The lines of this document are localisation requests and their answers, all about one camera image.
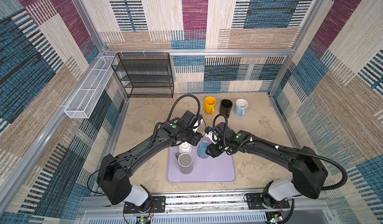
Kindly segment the teal dotted floral mug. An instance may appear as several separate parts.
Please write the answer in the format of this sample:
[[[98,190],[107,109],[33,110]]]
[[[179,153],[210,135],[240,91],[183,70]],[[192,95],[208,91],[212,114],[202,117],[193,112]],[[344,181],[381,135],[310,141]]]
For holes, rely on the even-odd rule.
[[[201,159],[207,159],[209,155],[206,154],[209,143],[207,141],[201,141],[197,146],[197,155]]]

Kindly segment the yellow mug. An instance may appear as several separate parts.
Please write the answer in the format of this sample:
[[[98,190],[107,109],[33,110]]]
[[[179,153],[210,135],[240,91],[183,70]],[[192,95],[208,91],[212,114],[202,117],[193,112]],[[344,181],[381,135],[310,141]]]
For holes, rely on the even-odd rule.
[[[204,99],[204,111],[208,114],[214,115],[216,107],[216,99],[212,96],[208,96]]]

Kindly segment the black mug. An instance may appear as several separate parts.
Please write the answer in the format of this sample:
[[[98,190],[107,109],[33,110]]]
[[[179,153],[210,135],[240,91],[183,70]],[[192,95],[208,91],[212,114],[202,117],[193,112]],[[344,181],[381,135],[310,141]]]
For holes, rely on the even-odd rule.
[[[219,113],[224,115],[226,118],[229,118],[232,106],[233,106],[233,103],[231,100],[223,99],[220,102]]]

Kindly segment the light blue mug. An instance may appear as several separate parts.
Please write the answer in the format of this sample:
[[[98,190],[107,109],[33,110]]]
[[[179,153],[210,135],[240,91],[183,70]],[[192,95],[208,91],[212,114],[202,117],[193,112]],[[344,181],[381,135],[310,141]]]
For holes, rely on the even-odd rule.
[[[237,99],[235,102],[234,112],[238,116],[244,116],[248,108],[248,102],[245,99]]]

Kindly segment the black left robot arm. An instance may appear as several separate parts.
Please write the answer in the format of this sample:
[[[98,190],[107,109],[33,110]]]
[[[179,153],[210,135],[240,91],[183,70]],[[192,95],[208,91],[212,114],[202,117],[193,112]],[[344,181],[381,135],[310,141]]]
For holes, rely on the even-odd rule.
[[[203,123],[201,114],[186,111],[181,118],[158,122],[146,140],[117,156],[106,155],[101,162],[96,182],[109,202],[119,204],[133,192],[130,177],[149,159],[163,149],[189,143],[196,146],[202,135],[197,132]]]

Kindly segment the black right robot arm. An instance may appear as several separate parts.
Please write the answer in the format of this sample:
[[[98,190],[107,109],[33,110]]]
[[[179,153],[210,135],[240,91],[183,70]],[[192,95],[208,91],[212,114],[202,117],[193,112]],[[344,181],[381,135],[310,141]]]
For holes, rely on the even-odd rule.
[[[241,152],[260,156],[274,162],[292,173],[292,176],[280,181],[270,181],[263,189],[260,198],[267,208],[273,208],[277,202],[289,197],[305,196],[317,199],[322,191],[328,171],[318,158],[303,155],[315,152],[308,147],[302,150],[279,146],[261,139],[244,130],[226,133],[226,144],[223,143],[223,132],[213,135],[213,143],[206,150],[210,157],[218,157],[223,153]]]

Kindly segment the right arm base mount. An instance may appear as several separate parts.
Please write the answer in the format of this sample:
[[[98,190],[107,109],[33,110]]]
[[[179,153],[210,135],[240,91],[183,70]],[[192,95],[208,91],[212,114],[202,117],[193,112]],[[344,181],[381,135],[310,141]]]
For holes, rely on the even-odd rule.
[[[276,201],[268,194],[246,193],[243,197],[250,210],[290,209],[287,199]]]

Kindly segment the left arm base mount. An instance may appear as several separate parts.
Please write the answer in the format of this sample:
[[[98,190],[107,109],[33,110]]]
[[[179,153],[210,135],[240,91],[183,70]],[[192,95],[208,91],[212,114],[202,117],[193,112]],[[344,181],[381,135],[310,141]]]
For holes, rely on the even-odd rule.
[[[164,213],[166,207],[166,196],[149,195],[148,199],[141,205],[136,206],[133,203],[125,201],[123,214],[149,214]]]

